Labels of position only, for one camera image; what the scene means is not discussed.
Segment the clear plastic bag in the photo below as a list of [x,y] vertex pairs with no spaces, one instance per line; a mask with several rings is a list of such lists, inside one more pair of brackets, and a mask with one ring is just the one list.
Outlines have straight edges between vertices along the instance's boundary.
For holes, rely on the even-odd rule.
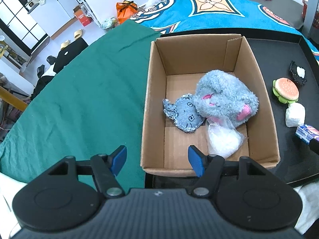
[[208,154],[211,157],[220,156],[227,159],[236,153],[245,141],[245,136],[237,131],[226,116],[207,118],[206,128]]

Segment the blue patterned fabric pouch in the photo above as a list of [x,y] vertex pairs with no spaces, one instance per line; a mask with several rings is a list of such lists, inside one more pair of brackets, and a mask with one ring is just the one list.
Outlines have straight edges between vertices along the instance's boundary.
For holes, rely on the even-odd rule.
[[186,133],[194,132],[205,121],[196,110],[193,95],[190,93],[182,95],[174,103],[163,99],[163,112],[177,128]]

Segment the grey plush mouse toy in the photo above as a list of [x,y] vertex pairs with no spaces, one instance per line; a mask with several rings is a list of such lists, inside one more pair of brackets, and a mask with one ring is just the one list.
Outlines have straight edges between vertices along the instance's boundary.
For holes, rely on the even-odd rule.
[[254,116],[258,97],[237,77],[221,70],[206,73],[197,83],[194,105],[205,118],[226,116],[238,127]]

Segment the white soft bundle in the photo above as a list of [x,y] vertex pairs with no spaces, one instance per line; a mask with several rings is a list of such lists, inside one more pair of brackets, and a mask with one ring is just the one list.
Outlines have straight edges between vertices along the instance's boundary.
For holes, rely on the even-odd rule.
[[300,103],[291,103],[286,109],[286,126],[298,127],[304,125],[305,107]]

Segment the plush hamburger toy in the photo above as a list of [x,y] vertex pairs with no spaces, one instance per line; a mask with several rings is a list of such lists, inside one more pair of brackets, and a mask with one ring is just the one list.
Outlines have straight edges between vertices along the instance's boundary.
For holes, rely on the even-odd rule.
[[274,80],[272,90],[279,102],[283,104],[292,104],[299,99],[299,90],[297,86],[288,78]]

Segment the black heart cushion white patch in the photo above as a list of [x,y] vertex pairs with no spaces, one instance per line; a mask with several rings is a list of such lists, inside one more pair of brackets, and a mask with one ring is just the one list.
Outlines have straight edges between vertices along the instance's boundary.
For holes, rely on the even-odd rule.
[[291,61],[290,63],[289,73],[292,77],[293,82],[298,87],[302,87],[307,82],[307,79],[305,77],[305,69],[298,66],[294,61]]

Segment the green cloth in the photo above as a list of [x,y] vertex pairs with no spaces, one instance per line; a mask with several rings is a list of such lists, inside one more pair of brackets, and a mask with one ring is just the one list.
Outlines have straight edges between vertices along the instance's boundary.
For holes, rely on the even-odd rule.
[[1,172],[28,183],[62,158],[127,148],[117,176],[144,187],[140,166],[151,42],[160,33],[128,20],[72,60],[29,104],[1,143]]

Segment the yellow table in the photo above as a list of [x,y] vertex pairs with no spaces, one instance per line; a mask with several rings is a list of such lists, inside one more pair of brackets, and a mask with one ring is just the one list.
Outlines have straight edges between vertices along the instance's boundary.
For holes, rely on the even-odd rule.
[[15,97],[3,87],[0,87],[0,98],[22,112],[24,112],[28,106],[27,103]]

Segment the orange cardboard box on floor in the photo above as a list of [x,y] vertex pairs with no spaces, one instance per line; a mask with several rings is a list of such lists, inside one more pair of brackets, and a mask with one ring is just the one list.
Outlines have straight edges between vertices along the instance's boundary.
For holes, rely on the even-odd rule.
[[73,12],[74,12],[74,16],[80,21],[80,23],[83,25],[83,26],[87,26],[89,25],[93,19],[91,17],[88,17],[81,9],[80,6],[76,6],[74,9],[73,9]]

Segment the orange bag on floor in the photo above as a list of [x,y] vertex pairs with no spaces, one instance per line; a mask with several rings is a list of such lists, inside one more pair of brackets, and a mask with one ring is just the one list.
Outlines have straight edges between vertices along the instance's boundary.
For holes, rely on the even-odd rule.
[[124,23],[138,11],[138,6],[134,1],[124,0],[116,4],[117,20],[119,24]]

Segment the blue patterned blanket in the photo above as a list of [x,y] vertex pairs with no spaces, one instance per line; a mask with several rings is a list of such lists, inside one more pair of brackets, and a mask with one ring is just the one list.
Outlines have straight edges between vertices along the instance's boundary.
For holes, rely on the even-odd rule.
[[133,61],[149,56],[149,74],[284,73],[291,62],[318,74],[318,52],[305,38],[249,0],[164,0],[119,29]]

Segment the white kitchen cabinet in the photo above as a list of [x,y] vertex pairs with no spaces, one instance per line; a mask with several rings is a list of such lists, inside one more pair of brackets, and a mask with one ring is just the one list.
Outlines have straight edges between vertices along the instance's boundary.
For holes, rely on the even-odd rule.
[[93,19],[93,14],[85,6],[85,0],[42,0],[29,14],[51,39],[55,39],[77,20],[73,12],[76,6],[80,6]]

